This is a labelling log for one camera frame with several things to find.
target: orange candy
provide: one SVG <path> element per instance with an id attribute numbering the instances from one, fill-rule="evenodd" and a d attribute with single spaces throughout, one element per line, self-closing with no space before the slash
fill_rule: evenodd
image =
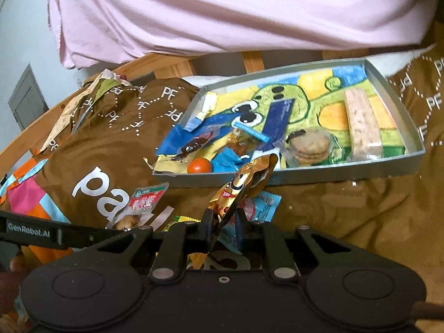
<path id="1" fill-rule="evenodd" d="M 188 164 L 186 170 L 188 174 L 211 173 L 213 166 L 208 159 L 196 158 Z"/>

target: wooden slat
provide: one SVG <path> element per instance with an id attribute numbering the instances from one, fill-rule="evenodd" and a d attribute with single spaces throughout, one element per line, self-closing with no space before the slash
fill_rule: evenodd
<path id="1" fill-rule="evenodd" d="M 324 50 L 322 52 L 322 58 L 324 60 L 348 59 L 350 57 L 363 57 L 368 55 L 370 55 L 369 49 L 354 49 L 354 50 L 344 50 L 344 51 Z"/>
<path id="2" fill-rule="evenodd" d="M 242 53 L 242 58 L 244 60 L 245 71 L 248 74 L 265 70 L 262 52 L 246 51 Z"/>
<path id="3" fill-rule="evenodd" d="M 156 79 L 168 79 L 169 77 L 184 77 L 196 75 L 196 71 L 191 61 L 184 61 L 180 64 L 154 70 Z"/>
<path id="4" fill-rule="evenodd" d="M 139 57 L 134 61 L 127 62 L 125 65 L 119 66 L 113 71 L 118 75 L 125 75 L 128 80 L 135 80 L 161 68 L 180 64 L 196 58 L 197 56 L 175 56 L 152 53 Z M 98 74 L 93 75 L 86 79 L 86 81 L 94 81 L 97 76 Z"/>
<path id="5" fill-rule="evenodd" d="M 114 72 L 116 74 L 125 75 L 128 80 L 134 80 L 155 70 L 187 62 L 194 58 L 196 57 L 148 54 L 116 68 Z M 91 76 L 86 81 L 94 81 L 97 75 L 98 74 Z M 4 176 L 10 171 L 14 164 L 28 150 L 35 147 L 40 141 L 42 141 L 42 139 L 46 139 L 66 104 L 82 91 L 83 89 L 77 90 L 75 93 L 71 94 L 66 99 L 63 99 L 63 101 L 59 102 L 56 106 L 40 116 L 0 153 L 0 176 Z"/>

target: biscuit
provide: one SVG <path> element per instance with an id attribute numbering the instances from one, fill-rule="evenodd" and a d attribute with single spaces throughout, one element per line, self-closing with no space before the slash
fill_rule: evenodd
<path id="1" fill-rule="evenodd" d="M 327 150 L 322 155 L 318 156 L 317 158 L 313 158 L 313 159 L 306 159 L 306 158 L 304 158 L 302 156 L 298 156 L 298 155 L 295 155 L 294 158 L 301 165 L 313 165 L 313 164 L 317 164 L 317 163 L 323 162 L 324 160 L 326 160 L 329 157 L 329 155 L 330 155 L 330 153 Z"/>
<path id="2" fill-rule="evenodd" d="M 287 142 L 295 154 L 306 157 L 318 155 L 321 156 L 329 151 L 330 136 L 322 128 L 313 128 L 292 132 Z"/>

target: cartoon eye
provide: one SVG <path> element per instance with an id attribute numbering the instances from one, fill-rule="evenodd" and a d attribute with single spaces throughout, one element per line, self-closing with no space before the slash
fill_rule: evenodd
<path id="1" fill-rule="evenodd" d="M 274 94 L 280 93 L 284 91 L 284 87 L 283 86 L 275 86 L 274 88 L 271 89 L 271 92 Z"/>
<path id="2" fill-rule="evenodd" d="M 254 100 L 238 102 L 231 108 L 233 113 L 248 113 L 258 107 L 258 103 Z"/>
<path id="3" fill-rule="evenodd" d="M 233 119 L 231 125 L 234 125 L 234 122 L 241 122 L 248 127 L 252 128 L 256 125 L 259 125 L 262 122 L 262 115 L 259 113 L 252 113 L 249 111 L 248 113 L 243 113 L 241 116 L 237 116 Z"/>
<path id="4" fill-rule="evenodd" d="M 239 176 L 235 176 L 233 181 L 231 182 L 231 189 L 232 190 L 241 190 L 244 187 L 244 184 L 242 183 L 241 185 L 237 186 L 234 182 L 236 180 L 240 180 L 242 178 L 243 174 L 240 174 Z"/>

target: metal screw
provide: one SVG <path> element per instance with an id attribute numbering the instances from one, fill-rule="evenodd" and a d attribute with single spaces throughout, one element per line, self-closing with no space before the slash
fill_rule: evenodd
<path id="1" fill-rule="evenodd" d="M 152 273 L 156 279 L 169 279 L 174 275 L 174 270 L 170 268 L 157 268 Z"/>
<path id="2" fill-rule="evenodd" d="M 285 268 L 285 267 L 277 268 L 274 271 L 274 275 L 280 279 L 290 279 L 296 275 L 296 270 L 291 269 L 291 268 Z"/>
<path id="3" fill-rule="evenodd" d="M 229 277 L 219 277 L 219 283 L 228 283 L 230 280 Z"/>

